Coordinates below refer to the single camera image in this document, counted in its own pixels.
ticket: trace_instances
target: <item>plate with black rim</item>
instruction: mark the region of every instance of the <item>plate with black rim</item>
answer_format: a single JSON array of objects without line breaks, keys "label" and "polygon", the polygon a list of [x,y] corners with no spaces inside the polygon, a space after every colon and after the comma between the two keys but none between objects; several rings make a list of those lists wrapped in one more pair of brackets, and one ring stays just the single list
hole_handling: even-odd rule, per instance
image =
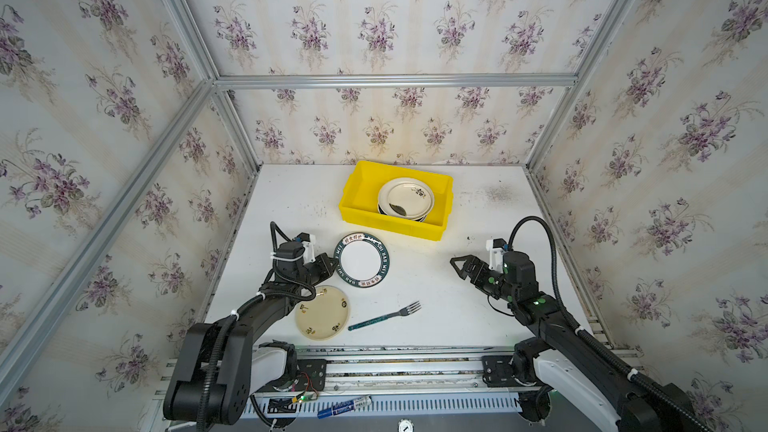
[{"label": "plate with black rim", "polygon": [[389,271],[386,247],[378,238],[364,232],[342,238],[333,257],[339,261],[336,267],[339,277],[355,287],[373,287],[384,280]]}]

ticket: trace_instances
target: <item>red wire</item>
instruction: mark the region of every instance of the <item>red wire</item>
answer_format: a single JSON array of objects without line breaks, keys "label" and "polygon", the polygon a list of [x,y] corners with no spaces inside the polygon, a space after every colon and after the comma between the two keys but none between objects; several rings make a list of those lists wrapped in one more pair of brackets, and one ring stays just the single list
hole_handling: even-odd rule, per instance
[{"label": "red wire", "polygon": [[310,379],[310,376],[309,376],[309,375],[307,375],[307,374],[306,374],[306,372],[302,372],[302,374],[304,374],[304,377],[306,377],[306,389],[304,389],[304,394],[306,394],[306,392],[307,392],[307,391],[310,389],[310,387],[312,387],[312,391],[313,391],[315,394],[318,394],[318,395],[320,395],[320,392],[318,392],[318,391],[315,389],[315,386],[314,386],[314,385],[312,385],[312,379]]}]

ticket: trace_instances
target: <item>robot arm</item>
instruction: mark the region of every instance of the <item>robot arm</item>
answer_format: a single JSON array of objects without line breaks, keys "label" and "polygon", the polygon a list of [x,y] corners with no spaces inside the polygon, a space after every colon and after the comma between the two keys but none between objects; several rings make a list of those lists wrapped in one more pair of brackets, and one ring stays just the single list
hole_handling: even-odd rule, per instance
[{"label": "robot arm", "polygon": [[[539,291],[530,257],[512,250],[515,233],[529,220],[540,222],[547,232],[555,297]],[[554,240],[546,222],[526,217],[515,226],[509,244],[495,239],[488,249],[491,263],[500,264],[501,270],[474,255],[451,259],[451,265],[484,294],[505,299],[514,318],[533,333],[514,347],[510,365],[515,380],[556,388],[604,432],[710,430],[694,416],[685,392],[674,384],[662,387],[627,366],[565,310],[558,291]]]},{"label": "robot arm", "polygon": [[[167,419],[197,421],[198,430],[237,422],[253,388],[254,342],[296,304],[312,300],[314,286],[333,274],[336,260],[327,254],[312,257],[310,235],[288,239],[274,222],[271,231],[273,269],[258,295],[231,316],[212,324],[197,323],[187,331],[163,402]],[[275,232],[287,242],[278,247]]]}]

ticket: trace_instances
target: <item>floral wallpaper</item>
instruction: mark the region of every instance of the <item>floral wallpaper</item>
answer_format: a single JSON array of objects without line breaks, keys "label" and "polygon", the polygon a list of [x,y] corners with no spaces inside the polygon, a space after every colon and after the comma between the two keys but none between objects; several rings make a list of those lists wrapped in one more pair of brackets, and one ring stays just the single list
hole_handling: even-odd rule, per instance
[{"label": "floral wallpaper", "polygon": [[[8,406],[7,430],[30,417],[40,423],[26,430],[135,430],[244,204],[247,172],[233,150],[209,104],[24,380],[28,394]],[[200,167],[204,160],[209,167]]]},{"label": "floral wallpaper", "polygon": [[767,4],[638,0],[534,171],[615,341],[721,432],[768,420]]},{"label": "floral wallpaper", "polygon": [[266,163],[525,163],[563,87],[238,90]]},{"label": "floral wallpaper", "polygon": [[223,75],[572,72],[611,2],[187,1]]},{"label": "floral wallpaper", "polygon": [[0,350],[197,85],[169,22],[161,0],[0,0]]}]

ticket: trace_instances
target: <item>stacked plates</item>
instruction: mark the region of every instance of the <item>stacked plates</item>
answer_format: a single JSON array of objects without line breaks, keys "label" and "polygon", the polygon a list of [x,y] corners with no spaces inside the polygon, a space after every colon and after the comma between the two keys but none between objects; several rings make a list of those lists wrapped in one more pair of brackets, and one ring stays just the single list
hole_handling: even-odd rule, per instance
[{"label": "stacked plates", "polygon": [[435,194],[420,180],[401,177],[379,189],[379,213],[424,222],[435,206]]}]

